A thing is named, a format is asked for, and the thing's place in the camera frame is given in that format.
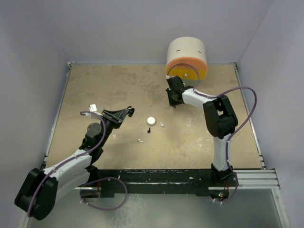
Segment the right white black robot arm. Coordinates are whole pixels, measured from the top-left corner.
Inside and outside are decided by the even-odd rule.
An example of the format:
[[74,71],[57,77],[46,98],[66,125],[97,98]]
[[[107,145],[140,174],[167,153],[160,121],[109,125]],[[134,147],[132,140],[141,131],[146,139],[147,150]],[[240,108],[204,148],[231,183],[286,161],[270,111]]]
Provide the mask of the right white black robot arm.
[[211,96],[185,86],[179,76],[166,76],[166,89],[170,106],[187,104],[202,109],[208,132],[213,136],[214,158],[211,180],[222,186],[232,174],[231,136],[238,125],[237,116],[226,95]]

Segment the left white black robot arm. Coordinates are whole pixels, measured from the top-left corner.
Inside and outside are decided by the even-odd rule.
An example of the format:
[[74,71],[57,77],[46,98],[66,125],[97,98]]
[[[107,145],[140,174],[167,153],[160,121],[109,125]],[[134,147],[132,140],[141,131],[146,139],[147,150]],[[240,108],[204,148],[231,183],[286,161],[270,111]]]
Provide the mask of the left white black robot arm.
[[80,147],[63,161],[43,170],[34,168],[26,176],[14,205],[29,218],[44,219],[55,203],[74,188],[97,183],[98,175],[93,164],[103,153],[103,146],[114,129],[120,128],[124,119],[132,117],[135,108],[129,106],[118,111],[81,111],[82,116],[95,116],[97,123],[88,125]]

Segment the black round earbud case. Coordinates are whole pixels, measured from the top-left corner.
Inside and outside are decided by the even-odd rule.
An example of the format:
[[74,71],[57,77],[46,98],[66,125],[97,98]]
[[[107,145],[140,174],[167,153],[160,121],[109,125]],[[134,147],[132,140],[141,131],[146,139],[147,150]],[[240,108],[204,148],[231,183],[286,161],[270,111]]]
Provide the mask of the black round earbud case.
[[130,108],[130,109],[129,109],[129,112],[128,112],[128,116],[129,116],[129,117],[132,117],[133,114],[134,114],[134,112],[135,112],[135,108]]

